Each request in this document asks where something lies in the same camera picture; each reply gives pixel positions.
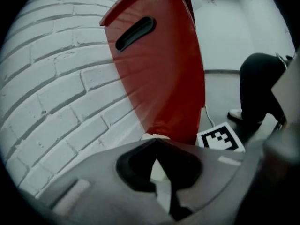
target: gray plastic surface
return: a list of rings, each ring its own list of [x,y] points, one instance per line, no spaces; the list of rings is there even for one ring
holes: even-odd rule
[[[193,215],[181,224],[232,224],[239,205],[254,177],[261,146],[250,146],[246,153],[200,148],[165,140],[197,156],[203,165],[196,183],[177,191],[181,206]],[[120,155],[144,144],[139,141],[97,153],[58,178],[40,197],[52,207],[77,179],[92,186],[79,199],[67,219],[79,224],[173,224],[175,221],[156,200],[155,193],[136,192],[116,172]],[[241,166],[219,162],[224,156],[241,162]]]

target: black handle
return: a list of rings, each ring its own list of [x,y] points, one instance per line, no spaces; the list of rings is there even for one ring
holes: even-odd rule
[[[139,38],[151,33],[155,28],[155,19],[150,16],[143,17],[131,26],[116,42],[116,49],[122,52]]]
[[[155,185],[150,177],[156,159],[175,190],[191,187],[202,172],[198,157],[172,145],[171,140],[162,139],[149,139],[122,154],[117,160],[116,170],[133,190],[155,192]]]

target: white brick wall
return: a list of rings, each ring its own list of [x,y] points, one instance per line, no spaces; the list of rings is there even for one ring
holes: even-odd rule
[[[144,133],[99,21],[117,0],[29,0],[0,52],[0,152],[39,195],[84,158]]]

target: cable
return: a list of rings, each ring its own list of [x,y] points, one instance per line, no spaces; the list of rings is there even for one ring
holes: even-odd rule
[[[207,117],[208,117],[208,119],[209,119],[209,121],[210,121],[212,127],[214,127],[214,126],[215,126],[215,123],[214,123],[214,121],[210,118],[210,116],[208,115],[207,105],[205,105],[205,111],[206,111],[206,115],[207,115]]]
[[[285,63],[284,59],[279,55],[279,53],[276,53],[276,56],[283,63],[285,69],[287,70],[287,66],[286,66],[286,63]]]

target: white cable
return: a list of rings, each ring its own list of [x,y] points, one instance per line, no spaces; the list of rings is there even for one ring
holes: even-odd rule
[[[206,111],[206,115],[207,115],[208,119],[210,120],[211,125],[214,127],[214,126],[215,126],[215,123],[214,123],[214,121],[210,118],[210,116],[208,115],[207,105],[205,105],[205,111]]]

